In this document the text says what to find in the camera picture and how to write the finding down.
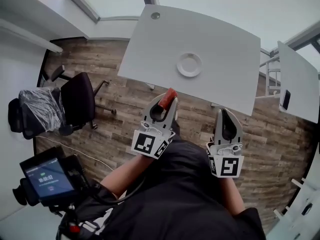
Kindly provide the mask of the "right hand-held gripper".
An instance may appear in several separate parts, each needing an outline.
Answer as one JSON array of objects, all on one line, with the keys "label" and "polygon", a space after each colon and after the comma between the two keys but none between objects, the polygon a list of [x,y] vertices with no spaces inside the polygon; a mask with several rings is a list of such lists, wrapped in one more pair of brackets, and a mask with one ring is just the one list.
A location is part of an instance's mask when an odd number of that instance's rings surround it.
[{"label": "right hand-held gripper", "polygon": [[238,178],[240,176],[244,161],[242,138],[243,128],[237,117],[228,109],[220,108],[215,121],[214,143],[206,144],[213,176],[217,178]]}]

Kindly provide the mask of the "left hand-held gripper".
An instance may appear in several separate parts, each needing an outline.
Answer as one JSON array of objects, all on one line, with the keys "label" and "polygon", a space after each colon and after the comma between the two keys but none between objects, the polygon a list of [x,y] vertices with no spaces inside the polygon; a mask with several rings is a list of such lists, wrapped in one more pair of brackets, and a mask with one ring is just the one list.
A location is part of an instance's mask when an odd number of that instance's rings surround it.
[{"label": "left hand-held gripper", "polygon": [[178,98],[175,97],[166,111],[159,105],[165,93],[155,97],[143,110],[143,120],[134,131],[131,151],[158,160],[176,135],[170,130],[176,117]]}]

